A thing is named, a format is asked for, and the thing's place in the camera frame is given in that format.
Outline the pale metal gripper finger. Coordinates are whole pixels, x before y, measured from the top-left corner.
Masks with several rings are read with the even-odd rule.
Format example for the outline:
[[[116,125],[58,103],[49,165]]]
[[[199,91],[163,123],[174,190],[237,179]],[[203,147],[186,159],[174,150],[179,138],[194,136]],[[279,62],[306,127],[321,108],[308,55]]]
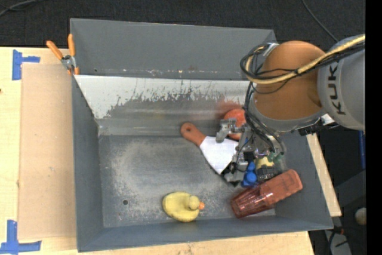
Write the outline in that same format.
[[[226,138],[239,139],[239,128],[236,126],[236,118],[222,119],[220,129],[216,134],[216,142],[221,143]]]
[[[230,162],[230,164],[223,171],[223,179],[236,187],[244,179],[245,172],[248,167],[248,161],[244,162]]]

